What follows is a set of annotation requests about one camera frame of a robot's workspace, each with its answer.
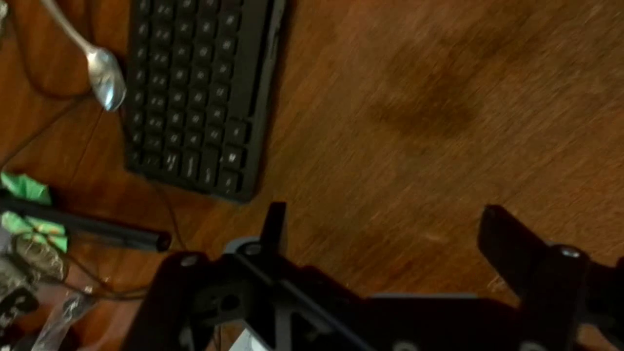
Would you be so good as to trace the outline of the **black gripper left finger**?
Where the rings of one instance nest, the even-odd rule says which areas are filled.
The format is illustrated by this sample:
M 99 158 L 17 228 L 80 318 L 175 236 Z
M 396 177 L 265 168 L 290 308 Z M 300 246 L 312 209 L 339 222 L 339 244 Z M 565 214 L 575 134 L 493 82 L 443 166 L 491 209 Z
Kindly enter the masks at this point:
M 265 251 L 279 253 L 283 246 L 283 230 L 287 218 L 287 205 L 277 201 L 267 209 L 267 216 L 261 230 L 261 246 Z

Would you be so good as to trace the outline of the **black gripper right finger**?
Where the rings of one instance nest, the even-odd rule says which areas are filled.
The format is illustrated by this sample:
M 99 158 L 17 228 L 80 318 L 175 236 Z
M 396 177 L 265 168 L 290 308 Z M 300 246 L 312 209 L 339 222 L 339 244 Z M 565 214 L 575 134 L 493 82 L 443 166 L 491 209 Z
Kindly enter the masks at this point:
M 485 205 L 478 228 L 478 250 L 507 287 L 526 296 L 538 259 L 550 246 L 501 205 Z

